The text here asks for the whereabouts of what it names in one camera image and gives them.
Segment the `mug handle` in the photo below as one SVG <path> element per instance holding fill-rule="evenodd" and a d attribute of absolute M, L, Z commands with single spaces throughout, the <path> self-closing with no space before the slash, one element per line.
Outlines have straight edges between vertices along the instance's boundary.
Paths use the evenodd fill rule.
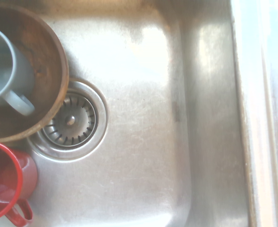
<path fill-rule="evenodd" d="M 21 208 L 24 217 L 22 217 L 18 210 L 13 207 L 5 216 L 17 227 L 26 227 L 33 222 L 33 212 L 27 200 L 19 199 L 17 205 Z"/>
<path fill-rule="evenodd" d="M 30 115 L 35 110 L 35 107 L 24 95 L 18 96 L 12 90 L 4 94 L 2 97 L 12 108 L 24 116 Z"/>

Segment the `red mug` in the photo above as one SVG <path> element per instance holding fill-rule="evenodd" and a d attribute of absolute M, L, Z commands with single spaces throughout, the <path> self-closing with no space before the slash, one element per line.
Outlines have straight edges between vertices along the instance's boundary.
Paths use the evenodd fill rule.
<path fill-rule="evenodd" d="M 26 227 L 33 221 L 27 199 L 36 187 L 37 170 L 24 152 L 0 144 L 0 218 L 6 216 L 15 226 Z M 19 205 L 22 217 L 15 205 Z"/>

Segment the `drain strainer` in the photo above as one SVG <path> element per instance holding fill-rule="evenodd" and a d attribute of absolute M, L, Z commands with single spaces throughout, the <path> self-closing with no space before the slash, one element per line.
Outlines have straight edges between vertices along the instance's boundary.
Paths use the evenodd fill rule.
<path fill-rule="evenodd" d="M 97 149 L 107 128 L 104 98 L 71 79 L 60 111 L 42 130 L 27 138 L 31 150 L 52 161 L 73 161 Z"/>
<path fill-rule="evenodd" d="M 59 112 L 43 131 L 51 142 L 59 146 L 77 146 L 92 137 L 96 120 L 95 109 L 88 99 L 68 93 Z"/>

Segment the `stainless steel sink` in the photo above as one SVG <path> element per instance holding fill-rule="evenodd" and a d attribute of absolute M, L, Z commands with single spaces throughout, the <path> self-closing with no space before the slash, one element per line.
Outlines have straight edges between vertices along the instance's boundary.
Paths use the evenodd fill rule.
<path fill-rule="evenodd" d="M 32 227 L 248 226 L 229 1 L 0 2 L 45 20 L 106 110 L 74 157 L 12 145 L 38 167 Z"/>

